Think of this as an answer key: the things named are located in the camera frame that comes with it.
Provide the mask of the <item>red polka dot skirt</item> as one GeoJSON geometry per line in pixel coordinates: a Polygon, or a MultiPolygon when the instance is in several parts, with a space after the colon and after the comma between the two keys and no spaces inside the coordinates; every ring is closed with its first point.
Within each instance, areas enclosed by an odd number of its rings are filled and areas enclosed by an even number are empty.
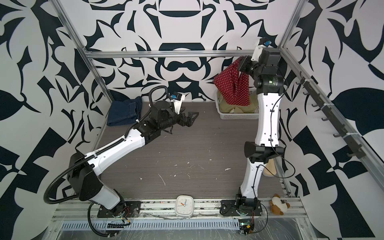
{"type": "Polygon", "coordinates": [[[213,80],[229,105],[248,106],[250,104],[249,75],[238,70],[241,60],[242,58],[235,60],[213,80]]]}

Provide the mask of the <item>blue denim skirt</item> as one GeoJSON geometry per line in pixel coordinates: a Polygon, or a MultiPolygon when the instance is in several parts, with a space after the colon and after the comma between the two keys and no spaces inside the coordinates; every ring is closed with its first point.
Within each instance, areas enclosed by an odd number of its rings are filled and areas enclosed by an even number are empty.
{"type": "Polygon", "coordinates": [[[108,113],[107,126],[132,125],[141,118],[143,101],[141,97],[124,101],[113,101],[108,113]]]}

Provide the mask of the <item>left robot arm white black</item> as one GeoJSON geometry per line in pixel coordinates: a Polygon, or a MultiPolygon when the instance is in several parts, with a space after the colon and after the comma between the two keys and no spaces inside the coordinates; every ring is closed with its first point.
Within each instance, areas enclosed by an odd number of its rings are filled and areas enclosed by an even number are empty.
{"type": "Polygon", "coordinates": [[[85,155],[76,153],[71,156],[68,169],[57,176],[47,187],[43,200],[55,205],[72,199],[98,204],[117,216],[125,208],[125,200],[115,189],[105,185],[99,175],[113,163],[158,138],[162,132],[171,134],[174,125],[191,127],[198,112],[185,113],[182,106],[184,95],[169,94],[166,86],[150,90],[149,110],[141,119],[127,129],[125,134],[115,141],[85,155]],[[54,187],[59,186],[61,178],[66,177],[75,194],[58,200],[51,200],[54,187]]]}

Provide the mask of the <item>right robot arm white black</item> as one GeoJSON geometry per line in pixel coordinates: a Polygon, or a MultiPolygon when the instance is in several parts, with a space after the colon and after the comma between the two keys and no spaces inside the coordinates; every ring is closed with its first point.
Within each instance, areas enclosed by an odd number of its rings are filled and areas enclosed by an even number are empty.
{"type": "Polygon", "coordinates": [[[280,50],[257,46],[252,56],[242,58],[239,71],[254,80],[259,103],[259,123],[256,138],[245,142],[244,153],[247,168],[243,183],[236,195],[236,208],[258,209],[258,187],[263,171],[270,159],[281,156],[279,146],[279,107],[284,95],[284,78],[278,74],[280,50]]]}

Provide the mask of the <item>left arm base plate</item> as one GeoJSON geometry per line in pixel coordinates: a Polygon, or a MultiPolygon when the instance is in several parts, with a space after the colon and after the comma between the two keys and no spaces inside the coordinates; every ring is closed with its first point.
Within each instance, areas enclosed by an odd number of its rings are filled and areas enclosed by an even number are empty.
{"type": "Polygon", "coordinates": [[[100,206],[97,214],[98,218],[114,218],[123,216],[124,218],[135,217],[140,213],[141,201],[125,201],[120,203],[111,210],[108,210],[104,206],[100,206]]]}

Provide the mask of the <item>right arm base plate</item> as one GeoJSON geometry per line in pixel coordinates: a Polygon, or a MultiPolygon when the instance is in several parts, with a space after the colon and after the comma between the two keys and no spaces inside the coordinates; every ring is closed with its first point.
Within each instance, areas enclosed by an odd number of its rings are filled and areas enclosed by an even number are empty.
{"type": "Polygon", "coordinates": [[[261,216],[263,208],[261,205],[257,207],[248,207],[244,205],[236,206],[235,200],[221,200],[219,213],[224,217],[251,217],[261,216]]]}

